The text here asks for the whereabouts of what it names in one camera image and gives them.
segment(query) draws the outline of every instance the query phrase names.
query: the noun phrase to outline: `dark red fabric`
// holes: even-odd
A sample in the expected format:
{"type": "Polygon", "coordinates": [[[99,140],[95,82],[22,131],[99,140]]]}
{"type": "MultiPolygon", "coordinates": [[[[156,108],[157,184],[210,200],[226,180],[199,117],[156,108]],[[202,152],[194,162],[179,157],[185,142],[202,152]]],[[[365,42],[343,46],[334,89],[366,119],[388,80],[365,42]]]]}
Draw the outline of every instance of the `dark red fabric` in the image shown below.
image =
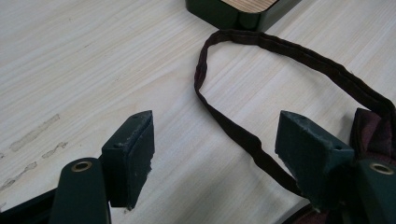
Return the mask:
{"type": "Polygon", "coordinates": [[[371,158],[396,165],[389,118],[381,118],[376,113],[359,108],[352,126],[350,145],[356,151],[357,160],[371,158]]]}
{"type": "MultiPolygon", "coordinates": [[[[288,56],[327,76],[356,101],[371,110],[358,109],[356,113],[351,132],[351,146],[356,151],[357,159],[369,157],[395,164],[396,109],[392,101],[349,73],[343,65],[335,63],[310,49],[259,32],[217,31],[206,40],[201,50],[194,76],[195,92],[224,132],[250,154],[255,163],[283,188],[301,196],[295,180],[262,150],[260,139],[222,115],[199,92],[205,81],[208,48],[224,41],[259,46],[262,49],[288,56]]],[[[301,210],[299,215],[300,218],[294,219],[299,223],[323,223],[326,218],[326,214],[316,214],[312,209],[306,208],[301,210]]]]}

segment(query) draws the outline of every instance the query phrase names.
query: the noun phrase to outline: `scratch mark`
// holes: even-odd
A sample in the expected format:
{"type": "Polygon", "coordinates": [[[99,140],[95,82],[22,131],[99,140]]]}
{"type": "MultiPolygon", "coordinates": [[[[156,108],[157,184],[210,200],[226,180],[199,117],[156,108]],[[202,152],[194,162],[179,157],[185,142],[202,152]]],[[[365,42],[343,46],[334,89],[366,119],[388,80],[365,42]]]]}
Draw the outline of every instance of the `scratch mark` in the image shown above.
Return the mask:
{"type": "Polygon", "coordinates": [[[6,206],[6,204],[7,204],[7,203],[2,203],[2,204],[0,204],[0,213],[2,212],[2,209],[3,209],[4,206],[6,206]]]}
{"type": "Polygon", "coordinates": [[[59,148],[65,148],[66,146],[67,146],[67,142],[65,142],[65,143],[64,143],[64,142],[61,142],[61,143],[59,143],[53,150],[48,151],[46,154],[42,155],[41,157],[42,157],[43,159],[46,159],[46,158],[52,156],[53,153],[55,153],[57,149],[59,149],[59,148]]]}
{"type": "Polygon", "coordinates": [[[44,131],[46,131],[48,129],[48,127],[53,124],[55,121],[57,121],[58,119],[60,119],[61,117],[59,116],[59,114],[56,114],[55,116],[53,116],[52,118],[50,118],[49,120],[45,121],[44,123],[42,123],[40,126],[38,126],[36,129],[34,129],[33,131],[27,133],[23,138],[21,138],[20,140],[14,142],[11,144],[11,146],[9,147],[12,151],[16,152],[18,150],[20,150],[22,147],[24,147],[26,144],[31,143],[33,140],[35,140],[41,133],[43,133],[44,131]]]}
{"type": "Polygon", "coordinates": [[[6,182],[5,182],[5,183],[3,184],[3,186],[0,188],[0,192],[3,191],[3,190],[5,190],[5,189],[7,189],[7,188],[9,188],[9,187],[11,187],[11,185],[13,185],[17,180],[19,180],[19,179],[21,178],[22,175],[24,175],[26,172],[28,172],[28,171],[30,171],[30,170],[35,169],[36,167],[37,167],[37,162],[36,162],[36,161],[30,163],[29,165],[27,165],[27,166],[24,168],[24,170],[23,170],[20,174],[18,174],[18,175],[16,175],[16,176],[14,176],[14,177],[9,178],[8,180],[6,180],[6,182]]]}

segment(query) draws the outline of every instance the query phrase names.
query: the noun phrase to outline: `fabric strap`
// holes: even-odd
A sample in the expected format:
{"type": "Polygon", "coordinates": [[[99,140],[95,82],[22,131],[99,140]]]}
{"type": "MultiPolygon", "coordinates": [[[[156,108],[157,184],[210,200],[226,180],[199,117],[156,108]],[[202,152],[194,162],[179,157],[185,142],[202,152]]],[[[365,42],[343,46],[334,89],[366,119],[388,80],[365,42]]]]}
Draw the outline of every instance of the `fabric strap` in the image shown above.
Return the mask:
{"type": "Polygon", "coordinates": [[[351,143],[353,147],[359,147],[355,148],[355,150],[358,151],[357,159],[364,158],[367,155],[369,157],[372,156],[370,155],[370,142],[372,142],[373,136],[376,136],[375,141],[385,142],[385,144],[374,144],[381,147],[381,149],[378,149],[376,146],[371,146],[372,148],[376,148],[376,150],[371,153],[383,156],[389,159],[389,161],[395,161],[396,115],[395,106],[392,101],[372,90],[361,79],[349,73],[343,65],[322,57],[310,49],[306,49],[276,36],[266,35],[260,32],[219,30],[206,40],[201,50],[194,77],[195,92],[224,132],[250,154],[254,162],[283,188],[302,196],[294,178],[286,173],[271,156],[262,150],[262,142],[260,139],[221,114],[216,108],[210,105],[200,93],[200,88],[203,86],[206,76],[208,48],[225,41],[232,41],[244,45],[257,45],[262,49],[288,56],[326,75],[332,82],[347,92],[356,101],[373,111],[368,111],[368,113],[377,116],[375,125],[369,127],[369,129],[371,129],[369,134],[361,130],[361,128],[367,128],[367,122],[364,122],[362,116],[358,116],[358,121],[355,120],[354,122],[351,143]]]}

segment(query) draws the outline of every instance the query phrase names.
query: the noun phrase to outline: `wood grain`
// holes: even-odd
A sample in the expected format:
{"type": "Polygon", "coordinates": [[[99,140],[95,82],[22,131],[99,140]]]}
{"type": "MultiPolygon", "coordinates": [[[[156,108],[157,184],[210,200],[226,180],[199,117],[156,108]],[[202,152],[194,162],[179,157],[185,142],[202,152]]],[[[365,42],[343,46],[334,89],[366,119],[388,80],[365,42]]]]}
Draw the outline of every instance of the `wood grain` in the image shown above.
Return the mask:
{"type": "Polygon", "coordinates": [[[244,12],[262,12],[270,7],[276,0],[221,0],[228,5],[244,12]]]}
{"type": "MultiPolygon", "coordinates": [[[[0,10],[2,211],[55,188],[67,163],[98,157],[129,116],[149,109],[152,171],[133,211],[111,209],[113,223],[279,223],[306,203],[200,105],[194,69],[216,28],[184,1],[1,1],[0,10]]],[[[396,102],[395,11],[393,0],[302,1],[267,33],[330,57],[396,102]]],[[[280,163],[281,109],[347,142],[360,106],[293,60],[231,43],[209,50],[203,94],[280,163]]]]}

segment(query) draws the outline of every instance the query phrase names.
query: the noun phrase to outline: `light wooden surface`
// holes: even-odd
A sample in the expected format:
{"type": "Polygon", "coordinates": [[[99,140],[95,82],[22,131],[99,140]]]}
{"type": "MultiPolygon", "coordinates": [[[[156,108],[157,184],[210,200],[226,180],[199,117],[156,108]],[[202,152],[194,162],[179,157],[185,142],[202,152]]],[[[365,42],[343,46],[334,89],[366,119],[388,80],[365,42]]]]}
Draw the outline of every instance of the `light wooden surface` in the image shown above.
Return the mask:
{"type": "Polygon", "coordinates": [[[276,0],[221,0],[228,5],[244,12],[262,12],[276,0]]]}
{"type": "MultiPolygon", "coordinates": [[[[268,34],[343,64],[396,102],[396,1],[302,1],[268,34]]],[[[0,2],[0,207],[57,186],[61,169],[152,110],[156,153],[136,209],[113,223],[278,223],[304,205],[257,168],[193,92],[217,29],[182,0],[0,2]]],[[[359,105],[321,74],[256,47],[210,49],[203,93],[274,153],[281,109],[347,142],[359,105]]]]}

